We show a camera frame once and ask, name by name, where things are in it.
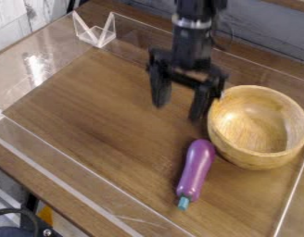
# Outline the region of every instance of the purple eggplant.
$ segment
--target purple eggplant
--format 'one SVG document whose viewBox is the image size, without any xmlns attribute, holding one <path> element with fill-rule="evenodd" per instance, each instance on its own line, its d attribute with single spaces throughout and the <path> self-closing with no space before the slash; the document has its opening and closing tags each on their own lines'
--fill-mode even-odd
<svg viewBox="0 0 304 237">
<path fill-rule="evenodd" d="M 200 195 L 201 186 L 215 159 L 215 148 L 211 142 L 199 139 L 188 148 L 185 167 L 177 185 L 177 208 L 185 210 Z"/>
</svg>

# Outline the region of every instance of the bowl rim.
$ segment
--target bowl rim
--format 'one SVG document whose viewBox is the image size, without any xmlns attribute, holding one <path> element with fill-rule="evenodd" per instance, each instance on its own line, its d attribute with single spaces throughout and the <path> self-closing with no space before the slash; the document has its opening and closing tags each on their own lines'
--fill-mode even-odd
<svg viewBox="0 0 304 237">
<path fill-rule="evenodd" d="M 239 89 L 255 89 L 255 90 L 264 90 L 264 91 L 268 91 L 274 94 L 278 94 L 283 99 L 286 99 L 287 101 L 290 101 L 290 103 L 292 103 L 292 105 L 296 107 L 296 109 L 299 110 L 300 112 L 300 115 L 304 117 L 304 109 L 300 107 L 300 105 L 298 104 L 298 102 L 286 94 L 280 93 L 279 91 L 268 88 L 268 87 L 264 87 L 264 86 L 259 86 L 259 85 L 239 85 L 239 86 L 232 86 L 229 87 L 227 90 L 225 90 L 225 93 L 231 92 L 231 91 L 235 91 L 235 90 L 239 90 Z M 252 150 L 248 150 L 243 147 L 239 147 L 233 142 L 231 142 L 225 135 L 217 130 L 216 126 L 215 125 L 215 122 L 211 118 L 211 112 L 212 112 L 212 109 L 209 110 L 209 114 L 208 114 L 208 126 L 211 126 L 211 129 L 213 130 L 213 132 L 219 135 L 219 139 L 223 140 L 223 142 L 225 144 L 228 144 L 235 150 L 243 152 L 243 153 L 247 153 L 250 155 L 254 155 L 254 156 L 259 156 L 259 157 L 270 157 L 270 156 L 286 156 L 288 154 L 291 154 L 292 152 L 295 152 L 296 150 L 299 150 L 303 145 L 304 145 L 304 137 L 302 137 L 299 143 L 292 147 L 290 148 L 288 150 L 284 150 L 284 151 L 280 151 L 280 152 L 275 152 L 275 153 L 266 153 L 266 152 L 256 152 L 256 151 L 252 151 Z"/>
</svg>

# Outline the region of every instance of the acrylic corner bracket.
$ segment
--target acrylic corner bracket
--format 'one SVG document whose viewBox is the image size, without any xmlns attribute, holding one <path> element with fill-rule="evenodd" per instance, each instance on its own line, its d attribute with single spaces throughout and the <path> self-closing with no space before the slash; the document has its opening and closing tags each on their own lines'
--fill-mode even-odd
<svg viewBox="0 0 304 237">
<path fill-rule="evenodd" d="M 103 48 L 116 38 L 115 13 L 109 13 L 104 28 L 99 26 L 88 27 L 85 21 L 73 12 L 73 22 L 76 27 L 76 36 L 79 40 L 97 48 Z"/>
</svg>

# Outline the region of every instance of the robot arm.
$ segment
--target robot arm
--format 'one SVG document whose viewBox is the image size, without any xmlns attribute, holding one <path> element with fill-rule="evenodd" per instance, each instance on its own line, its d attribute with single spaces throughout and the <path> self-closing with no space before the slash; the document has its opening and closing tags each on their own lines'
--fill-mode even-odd
<svg viewBox="0 0 304 237">
<path fill-rule="evenodd" d="M 228 75 L 211 62 L 211 25 L 227 0 L 176 0 L 177 13 L 172 21 L 175 36 L 172 50 L 149 50 L 148 72 L 152 101 L 164 106 L 171 98 L 172 81 L 195 90 L 189 119 L 199 120 L 207 113 L 213 98 L 220 98 Z M 199 81 L 188 72 L 207 74 Z"/>
</svg>

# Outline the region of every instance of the wooden bowl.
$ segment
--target wooden bowl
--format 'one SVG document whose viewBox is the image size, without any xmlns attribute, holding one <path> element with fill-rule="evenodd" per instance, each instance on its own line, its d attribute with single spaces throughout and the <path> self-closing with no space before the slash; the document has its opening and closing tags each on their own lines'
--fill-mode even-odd
<svg viewBox="0 0 304 237">
<path fill-rule="evenodd" d="M 220 154 L 239 167 L 276 168 L 304 145 L 304 111 L 268 88 L 236 86 L 212 103 L 208 132 Z"/>
</svg>

